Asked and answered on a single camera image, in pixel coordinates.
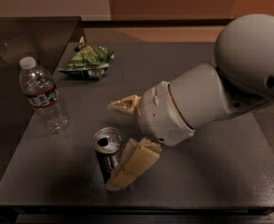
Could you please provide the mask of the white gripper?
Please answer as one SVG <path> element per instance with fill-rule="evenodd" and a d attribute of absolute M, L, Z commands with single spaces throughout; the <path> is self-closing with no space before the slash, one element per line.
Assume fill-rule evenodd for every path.
<path fill-rule="evenodd" d="M 131 138 L 127 142 L 119 164 L 106 182 L 109 191 L 125 189 L 150 169 L 160 157 L 160 144 L 174 147 L 195 133 L 178 110 L 171 95 L 170 83 L 166 81 L 147 90 L 142 97 L 130 95 L 116 100 L 107 109 L 129 116 L 135 113 L 141 133 L 149 138 L 144 137 L 141 141 Z"/>

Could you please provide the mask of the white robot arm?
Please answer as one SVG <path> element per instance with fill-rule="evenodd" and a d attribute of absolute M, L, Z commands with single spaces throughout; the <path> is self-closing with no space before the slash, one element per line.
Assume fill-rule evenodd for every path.
<path fill-rule="evenodd" d="M 251 14 L 229 23 L 214 45 L 215 64 L 201 63 L 143 95 L 108 105 L 135 117 L 144 138 L 130 139 L 106 183 L 125 189 L 159 158 L 163 145 L 174 147 L 197 128 L 232 119 L 274 101 L 274 16 Z"/>

